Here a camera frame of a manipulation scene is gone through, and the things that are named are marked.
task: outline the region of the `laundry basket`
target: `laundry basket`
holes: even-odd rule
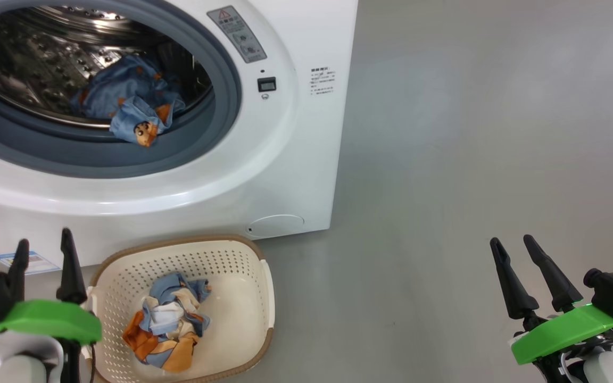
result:
[[[141,310],[153,281],[175,271],[189,280],[209,279],[212,294],[200,312],[212,322],[195,346],[192,366],[168,373],[141,364],[122,341],[122,332]],[[259,248],[243,237],[184,238],[123,250],[105,260],[90,285],[87,306],[103,324],[103,340],[95,346],[98,382],[217,380],[252,368],[271,343],[271,272]]]

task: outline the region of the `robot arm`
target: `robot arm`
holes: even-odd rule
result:
[[[61,236],[61,252],[58,301],[24,301],[27,240],[19,242],[8,274],[0,272],[1,382],[79,383],[80,348],[101,340],[100,320],[80,307],[87,293],[67,228]]]
[[[524,242],[552,294],[552,307],[562,314],[551,319],[535,314],[538,302],[526,293],[508,253],[493,238],[491,252],[508,315],[522,319],[525,330],[511,345],[516,361],[534,364],[548,383],[613,383],[613,272],[590,270],[584,283],[595,290],[593,304],[575,307],[583,298],[579,291],[533,237],[526,235]],[[582,361],[567,366],[576,358]]]

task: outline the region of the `orange fabric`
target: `orange fabric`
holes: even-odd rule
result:
[[[188,332],[179,337],[178,344],[172,350],[172,354],[167,359],[162,369],[168,372],[181,372],[190,368],[193,361],[193,347],[197,344],[196,336]]]
[[[125,341],[127,346],[131,347],[140,361],[145,361],[146,356],[158,346],[158,337],[148,331],[141,330],[141,327],[138,326],[143,318],[143,311],[138,311],[122,333],[122,340]]]
[[[202,316],[200,316],[200,315],[192,314],[192,313],[189,313],[189,315],[194,317],[197,320],[200,320],[201,323],[205,321],[205,319]]]
[[[146,139],[146,143],[143,146],[146,146],[146,148],[151,147],[151,143],[153,143],[153,141],[155,141],[156,137],[157,137],[157,135],[148,136],[148,138]]]
[[[82,93],[80,94],[80,97],[78,97],[80,105],[84,105],[85,104],[85,100],[87,99],[88,95],[89,95],[89,89],[88,88],[83,89]]]
[[[164,104],[155,108],[155,112],[160,117],[162,123],[167,123],[167,117],[170,116],[170,109],[172,108],[172,104]]]
[[[169,340],[160,342],[158,346],[151,351],[151,354],[160,354],[161,352],[165,352],[168,349],[173,349],[174,347],[177,347],[177,341]]]

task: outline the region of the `stainless steel drum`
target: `stainless steel drum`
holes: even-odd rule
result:
[[[70,99],[126,54],[177,76],[187,111],[211,90],[194,53],[154,29],[103,10],[34,7],[0,14],[0,99],[58,123],[107,129],[109,121],[73,115]]]

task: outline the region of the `front-loading washing machine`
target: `front-loading washing machine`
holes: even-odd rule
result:
[[[0,260],[27,238],[36,271],[60,267],[63,227],[83,266],[184,235],[328,228],[356,7],[0,0]],[[129,54],[176,76],[185,102],[149,148],[70,107]]]

